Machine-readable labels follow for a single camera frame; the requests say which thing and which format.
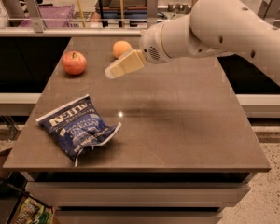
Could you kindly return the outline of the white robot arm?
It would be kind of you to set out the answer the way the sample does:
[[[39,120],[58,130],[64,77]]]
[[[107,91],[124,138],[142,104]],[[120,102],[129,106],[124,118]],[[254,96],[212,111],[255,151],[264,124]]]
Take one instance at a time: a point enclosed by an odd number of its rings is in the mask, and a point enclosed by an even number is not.
[[[141,32],[138,49],[112,62],[105,75],[117,78],[149,63],[236,54],[280,86],[280,28],[270,25],[240,0],[198,0],[190,14]]]

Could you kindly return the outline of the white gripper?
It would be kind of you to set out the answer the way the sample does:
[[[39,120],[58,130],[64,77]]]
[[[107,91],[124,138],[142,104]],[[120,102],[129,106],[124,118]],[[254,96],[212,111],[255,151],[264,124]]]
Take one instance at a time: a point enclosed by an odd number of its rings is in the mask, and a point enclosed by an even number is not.
[[[162,27],[163,23],[158,23],[142,30],[139,41],[140,49],[130,49],[123,53],[106,68],[105,75],[114,79],[130,74],[144,68],[147,65],[147,60],[150,63],[169,62],[170,58],[164,51],[161,42]]]

